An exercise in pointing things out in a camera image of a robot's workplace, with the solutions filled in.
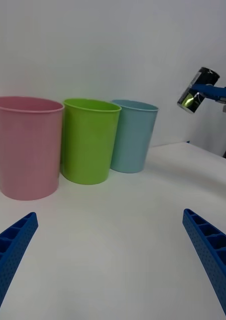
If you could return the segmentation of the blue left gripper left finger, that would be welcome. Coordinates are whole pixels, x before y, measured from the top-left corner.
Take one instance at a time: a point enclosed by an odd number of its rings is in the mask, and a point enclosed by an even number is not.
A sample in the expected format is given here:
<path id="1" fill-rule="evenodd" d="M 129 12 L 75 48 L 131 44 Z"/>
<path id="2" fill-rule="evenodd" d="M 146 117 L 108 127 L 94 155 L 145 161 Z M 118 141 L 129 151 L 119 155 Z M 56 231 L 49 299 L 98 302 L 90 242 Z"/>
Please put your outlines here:
<path id="1" fill-rule="evenodd" d="M 0 233 L 0 307 L 37 228 L 37 215 L 31 212 Z"/>

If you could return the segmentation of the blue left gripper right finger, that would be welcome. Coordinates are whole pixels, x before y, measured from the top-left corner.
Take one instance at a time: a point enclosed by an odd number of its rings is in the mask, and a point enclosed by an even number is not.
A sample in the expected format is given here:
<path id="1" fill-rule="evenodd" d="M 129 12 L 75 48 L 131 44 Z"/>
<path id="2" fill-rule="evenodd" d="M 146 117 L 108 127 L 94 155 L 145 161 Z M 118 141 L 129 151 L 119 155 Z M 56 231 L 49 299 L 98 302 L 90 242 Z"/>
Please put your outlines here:
<path id="1" fill-rule="evenodd" d="M 183 211 L 182 224 L 226 316 L 226 234 L 190 209 Z"/>

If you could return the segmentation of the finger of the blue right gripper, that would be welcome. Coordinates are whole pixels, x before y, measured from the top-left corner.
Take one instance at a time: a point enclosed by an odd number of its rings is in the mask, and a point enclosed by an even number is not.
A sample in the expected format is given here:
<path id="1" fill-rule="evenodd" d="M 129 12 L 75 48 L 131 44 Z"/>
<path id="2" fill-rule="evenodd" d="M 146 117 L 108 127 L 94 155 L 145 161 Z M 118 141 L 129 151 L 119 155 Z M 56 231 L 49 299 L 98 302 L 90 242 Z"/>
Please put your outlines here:
<path id="1" fill-rule="evenodd" d="M 210 84 L 194 84 L 191 89 L 199 92 L 207 99 L 226 101 L 226 87 L 216 87 Z"/>

